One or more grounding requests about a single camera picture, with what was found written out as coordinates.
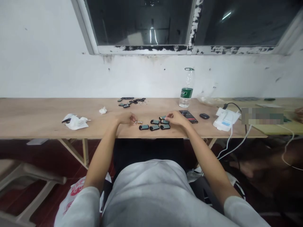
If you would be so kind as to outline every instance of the sleeve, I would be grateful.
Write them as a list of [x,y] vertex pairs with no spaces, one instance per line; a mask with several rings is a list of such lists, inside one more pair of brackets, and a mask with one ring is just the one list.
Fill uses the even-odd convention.
[[248,202],[237,196],[231,196],[226,199],[224,214],[241,227],[270,227]]
[[95,187],[84,188],[62,218],[61,227],[99,227],[100,193]]

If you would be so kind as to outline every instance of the window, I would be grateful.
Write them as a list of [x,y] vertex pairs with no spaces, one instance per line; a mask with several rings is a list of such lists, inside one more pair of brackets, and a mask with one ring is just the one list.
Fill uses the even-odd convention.
[[302,0],[72,3],[90,54],[283,54],[303,18]]

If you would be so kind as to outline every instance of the green bottle label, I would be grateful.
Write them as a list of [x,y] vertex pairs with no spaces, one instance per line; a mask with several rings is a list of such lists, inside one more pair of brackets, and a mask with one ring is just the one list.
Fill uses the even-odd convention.
[[191,98],[193,93],[193,88],[182,88],[181,98]]

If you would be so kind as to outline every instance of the window frame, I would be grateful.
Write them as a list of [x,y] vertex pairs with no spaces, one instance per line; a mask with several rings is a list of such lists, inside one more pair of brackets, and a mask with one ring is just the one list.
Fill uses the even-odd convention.
[[303,7],[301,7],[276,46],[195,46],[194,40],[201,17],[203,0],[193,0],[187,45],[98,46],[85,0],[71,1],[90,55],[288,55],[291,53],[294,43],[303,34]]

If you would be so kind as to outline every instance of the white t-shirt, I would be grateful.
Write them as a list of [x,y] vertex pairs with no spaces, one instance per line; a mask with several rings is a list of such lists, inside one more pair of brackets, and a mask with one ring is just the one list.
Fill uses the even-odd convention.
[[[62,219],[62,226],[98,227],[97,188],[83,189]],[[225,216],[197,199],[184,170],[174,161],[134,163],[118,175],[107,199],[102,226],[266,226],[242,198],[224,203]]]

